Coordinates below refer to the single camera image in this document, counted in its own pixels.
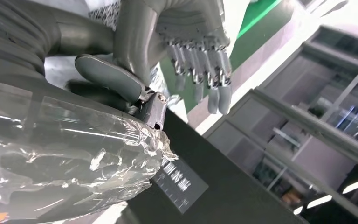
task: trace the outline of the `black surface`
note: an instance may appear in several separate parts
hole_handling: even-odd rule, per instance
[[[171,149],[208,185],[208,189],[184,213],[153,184],[130,200],[129,206],[142,224],[293,224],[304,223],[243,173],[219,150],[168,111],[165,131]]]

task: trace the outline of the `green stripe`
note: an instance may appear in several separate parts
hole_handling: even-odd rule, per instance
[[[273,8],[275,8],[275,6],[277,6],[279,3],[281,2],[281,0],[276,0],[275,2],[273,2],[270,6],[268,6],[264,11],[262,11],[258,16],[256,16],[256,18],[254,18],[252,21],[250,21],[250,23],[248,23],[244,28],[242,28],[239,31],[238,34],[238,38],[240,38],[242,35],[244,35],[250,28],[252,28],[252,26],[254,26],[258,21],[260,21],[265,15],[267,15]]]

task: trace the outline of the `screw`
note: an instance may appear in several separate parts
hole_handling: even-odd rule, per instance
[[[161,102],[166,103],[166,97],[163,94],[160,93],[158,95],[158,98],[159,98],[159,100],[161,100]]]

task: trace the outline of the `transparent plastic film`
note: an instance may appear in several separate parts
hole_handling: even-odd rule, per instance
[[[105,194],[113,204],[148,188],[162,158],[177,156],[164,132],[120,114],[0,83],[0,203],[56,187],[87,192],[74,205]]]

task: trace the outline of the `robotic hand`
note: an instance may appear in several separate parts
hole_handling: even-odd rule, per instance
[[[85,78],[110,89],[125,86],[119,94],[128,99],[126,96],[138,95],[139,90],[123,82],[134,78],[126,78],[129,74],[120,67],[148,86],[151,67],[167,50],[175,68],[177,89],[183,90],[186,76],[191,76],[194,98],[200,102],[206,80],[209,112],[216,113],[219,109],[227,114],[232,69],[226,53],[230,40],[224,30],[224,20],[222,0],[123,1],[113,50],[119,66],[109,72],[114,75],[98,74],[98,69],[85,71],[81,63],[76,63],[77,69]]]

